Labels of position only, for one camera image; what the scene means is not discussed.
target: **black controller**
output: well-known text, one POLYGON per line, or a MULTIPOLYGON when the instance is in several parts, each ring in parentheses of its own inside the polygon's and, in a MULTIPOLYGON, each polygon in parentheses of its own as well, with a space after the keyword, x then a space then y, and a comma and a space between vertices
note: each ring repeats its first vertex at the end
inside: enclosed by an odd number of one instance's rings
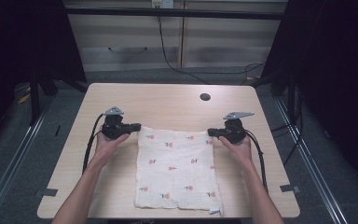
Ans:
POLYGON ((246 131, 240 119, 228 119, 224 129, 208 129, 208 135, 217 138, 224 136, 231 144, 238 144, 246 137, 246 131))
POLYGON ((140 123, 124 124, 120 115, 109 115, 105 117, 102 133, 109 139, 118 139, 124 133, 141 131, 140 123))

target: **wooden table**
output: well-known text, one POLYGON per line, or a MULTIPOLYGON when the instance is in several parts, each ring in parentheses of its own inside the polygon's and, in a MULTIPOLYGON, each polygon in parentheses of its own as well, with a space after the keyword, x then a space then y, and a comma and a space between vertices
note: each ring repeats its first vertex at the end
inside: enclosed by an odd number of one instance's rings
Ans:
MULTIPOLYGON (((293 192, 283 193, 289 180, 284 171, 255 89, 238 86, 159 85, 159 84, 92 84, 77 114, 48 189, 57 189, 55 197, 44 196, 37 214, 52 218, 81 176, 84 152, 92 126, 106 109, 118 106, 124 111, 124 123, 141 123, 155 129, 206 131, 224 128, 223 117, 229 112, 255 112, 242 118, 245 129, 257 138, 264 152, 269 195, 283 217, 297 217, 299 208, 293 192), (202 101, 208 93, 211 100, 202 101)), ((115 157, 103 168, 96 187, 89 217, 219 217, 207 211, 135 208, 137 134, 120 145, 115 157)), ((250 206, 243 176, 228 150, 214 139, 214 162, 225 217, 250 217, 250 206)), ((259 159, 253 147, 253 159, 260 173, 259 159)))

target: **dark background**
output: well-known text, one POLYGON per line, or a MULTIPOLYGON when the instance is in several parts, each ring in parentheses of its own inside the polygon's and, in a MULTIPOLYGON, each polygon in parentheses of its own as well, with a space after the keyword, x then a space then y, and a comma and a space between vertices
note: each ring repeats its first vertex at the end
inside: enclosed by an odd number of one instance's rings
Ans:
POLYGON ((67 15, 20 10, 24 7, 63 7, 63 2, 0 1, 0 120, 19 83, 34 78, 52 94, 53 79, 86 81, 67 15))
POLYGON ((280 94, 290 78, 358 170, 358 1, 289 1, 263 77, 280 94))

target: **towel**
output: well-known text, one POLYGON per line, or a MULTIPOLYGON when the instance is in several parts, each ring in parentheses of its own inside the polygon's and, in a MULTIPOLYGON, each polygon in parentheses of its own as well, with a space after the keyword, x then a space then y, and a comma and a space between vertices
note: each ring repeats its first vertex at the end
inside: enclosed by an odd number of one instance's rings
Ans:
POLYGON ((134 204, 140 208, 200 209, 222 213, 207 132, 142 127, 138 132, 134 204))

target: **forearm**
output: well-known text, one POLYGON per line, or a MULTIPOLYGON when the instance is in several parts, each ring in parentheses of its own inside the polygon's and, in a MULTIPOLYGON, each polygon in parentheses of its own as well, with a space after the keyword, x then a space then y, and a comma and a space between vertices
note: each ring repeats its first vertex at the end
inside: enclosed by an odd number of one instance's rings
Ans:
POLYGON ((86 223, 101 170, 102 167, 96 161, 90 161, 85 173, 57 212, 53 223, 86 223))
POLYGON ((252 161, 241 166, 248 189, 254 223, 283 223, 281 214, 270 199, 252 161))

